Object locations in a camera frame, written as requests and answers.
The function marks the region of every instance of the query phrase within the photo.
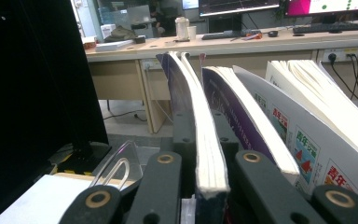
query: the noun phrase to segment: black cable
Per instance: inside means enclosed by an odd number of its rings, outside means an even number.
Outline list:
[[[134,114],[133,115],[136,119],[140,120],[140,121],[147,121],[147,119],[141,119],[139,118],[138,114]]]
[[[254,24],[255,28],[258,30],[258,27],[257,27],[257,25],[255,24],[255,22],[253,21],[251,15],[250,15],[249,13],[246,13],[246,14],[248,14],[249,19],[251,19],[251,22]]]
[[[124,114],[120,114],[120,115],[112,115],[112,116],[109,116],[109,117],[104,118],[104,119],[111,119],[111,118],[115,118],[115,117],[120,117],[120,116],[123,116],[123,115],[128,115],[130,113],[135,113],[135,112],[138,112],[138,111],[144,111],[144,110],[133,110],[133,111],[130,111],[130,112],[127,112],[127,113],[124,113]]]
[[[354,79],[355,79],[355,82],[354,82],[354,85],[353,85],[353,93],[351,95],[351,99],[353,98],[353,95],[354,93],[356,92],[356,87],[358,88],[358,61],[357,61],[357,58],[356,58],[356,62],[357,62],[357,72],[356,72],[356,69],[354,67],[354,61],[353,61],[353,55],[350,54],[348,55],[350,58],[351,58],[351,62],[352,62],[352,67],[353,67],[353,73],[354,73]]]
[[[238,20],[235,16],[232,17],[235,21],[239,21],[244,27],[246,30],[248,30],[248,27],[245,25],[245,23],[242,22],[242,20]]]
[[[351,91],[350,87],[349,87],[349,86],[347,85],[347,83],[344,81],[344,79],[342,79],[342,77],[338,74],[336,68],[334,67],[334,63],[331,62],[330,64],[331,64],[331,67],[333,68],[333,71],[336,73],[337,77],[339,77],[339,79],[341,79],[342,83],[344,83],[344,85],[347,87],[347,89],[348,89],[351,93],[353,93],[353,92]]]

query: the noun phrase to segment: desk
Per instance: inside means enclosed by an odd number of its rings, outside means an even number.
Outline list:
[[[197,35],[190,42],[176,43],[165,47],[165,42],[173,41],[175,37],[147,39],[146,43],[126,47],[119,51],[96,53],[88,49],[86,55],[94,80],[98,98],[144,100],[149,132],[156,133],[165,115],[157,102],[165,110],[169,110],[169,92],[162,70],[148,70],[143,66],[144,60],[155,59],[156,54],[169,50],[189,52],[190,62],[200,73],[200,53],[207,54],[203,66],[232,66],[243,67],[261,77],[264,77],[267,62],[272,60],[321,60],[325,49],[358,47],[358,31],[343,32],[342,34],[317,33],[304,36],[293,36],[292,31],[280,30],[278,37],[263,37],[259,40],[201,40]],[[352,86],[354,75],[351,63],[336,63],[337,70],[343,79]],[[336,76],[327,67],[334,79]],[[339,79],[338,86],[346,91]]]

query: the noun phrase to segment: black panel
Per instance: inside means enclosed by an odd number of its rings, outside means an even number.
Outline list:
[[[209,20],[208,33],[221,33],[224,31],[240,31],[242,30],[242,15],[224,15],[219,17],[211,17]]]
[[[70,1],[0,1],[0,213],[89,141],[108,143]]]

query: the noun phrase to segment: monitor screen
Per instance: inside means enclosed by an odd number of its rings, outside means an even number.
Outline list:
[[[358,11],[358,0],[289,0],[286,1],[287,17],[335,15]]]
[[[199,7],[199,0],[182,0],[182,9],[188,10]]]
[[[143,21],[150,21],[149,6],[129,7],[127,8],[130,23],[137,24]]]
[[[200,17],[274,8],[280,0],[199,0]]]

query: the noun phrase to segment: clear plastic piece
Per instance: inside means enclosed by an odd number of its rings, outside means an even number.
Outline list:
[[[107,161],[103,164],[97,175],[92,180],[89,187],[95,185],[110,185],[111,179],[118,180],[118,184],[112,186],[123,189],[123,186],[128,186],[126,182],[135,182],[141,179],[143,171],[138,159],[138,154],[135,142],[126,141],[121,147],[113,153]]]

